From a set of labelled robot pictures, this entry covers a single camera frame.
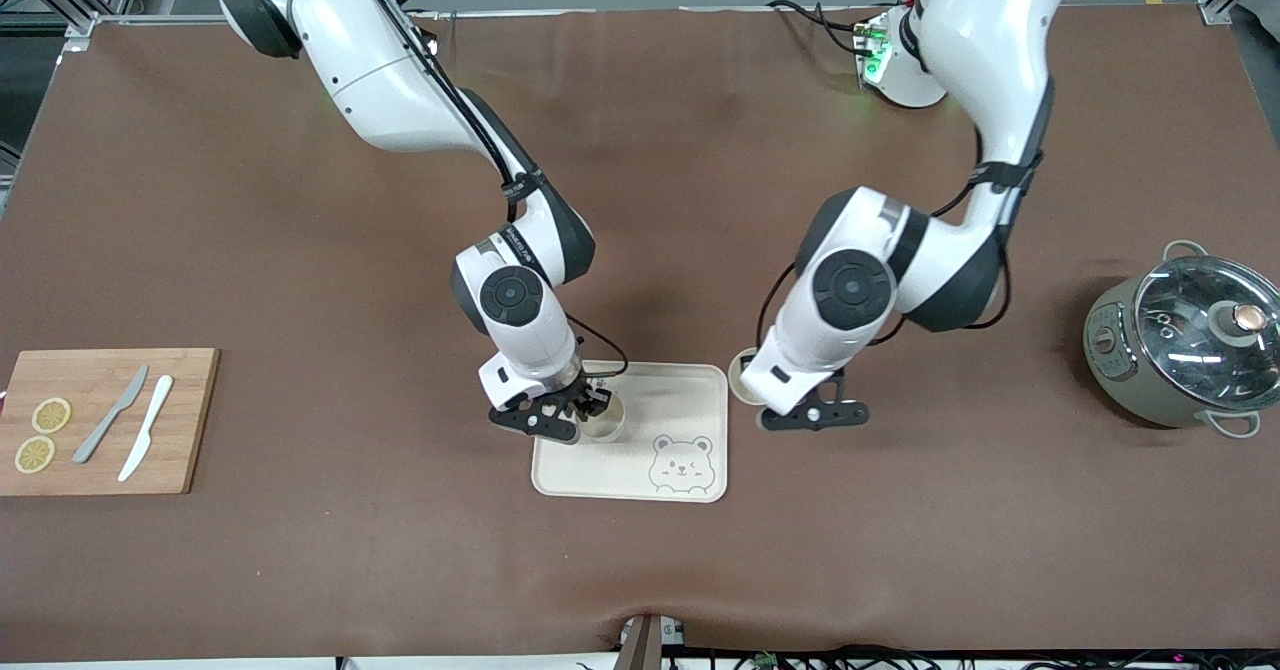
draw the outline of bear drawing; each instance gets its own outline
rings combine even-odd
[[[658,489],[669,488],[677,493],[707,493],[716,482],[712,469],[712,441],[696,437],[694,442],[676,442],[671,436],[658,436],[653,441],[653,465],[649,482]]]

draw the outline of gray knife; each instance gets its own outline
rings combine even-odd
[[[133,375],[133,382],[129,383],[129,387],[124,388],[124,395],[120,396],[120,400],[115,401],[115,407],[111,407],[111,411],[106,414],[106,418],[102,418],[97,428],[93,429],[93,433],[84,438],[84,442],[77,448],[76,455],[72,456],[73,462],[84,464],[93,456],[93,451],[102,442],[102,437],[106,436],[106,430],[111,428],[115,418],[138,398],[138,395],[142,392],[142,383],[145,382],[147,382],[146,365],[138,368],[138,374]]]

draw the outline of rice cooker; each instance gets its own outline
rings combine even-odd
[[[1179,247],[1192,255],[1170,257]],[[1155,270],[1093,304],[1084,352],[1093,377],[1130,413],[1248,438],[1262,425],[1258,413],[1280,401],[1277,319],[1280,292],[1266,278],[1179,240]]]

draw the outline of knife handle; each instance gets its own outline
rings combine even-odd
[[[173,375],[160,375],[156,380],[156,389],[151,392],[151,405],[147,406],[147,416],[142,420],[142,429],[138,430],[141,434],[150,434],[151,425],[156,421],[156,415],[160,415],[160,407],[164,406],[165,397],[169,397],[169,389],[173,387]]]
[[[93,456],[93,451],[97,450],[102,438],[106,437],[106,430],[111,429],[111,423],[115,421],[115,418],[119,416],[122,410],[123,407],[113,407],[111,411],[106,414],[106,418],[102,418],[101,423],[99,423],[97,428],[93,430],[93,434],[84,438],[84,442],[76,448],[76,455],[72,456],[73,462],[83,465],[90,457]]]

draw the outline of beige tray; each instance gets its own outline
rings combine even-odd
[[[589,372],[612,363],[586,361]],[[552,496],[716,502],[728,487],[728,382],[719,368],[632,363],[604,387],[625,419],[609,441],[538,438],[531,478]]]

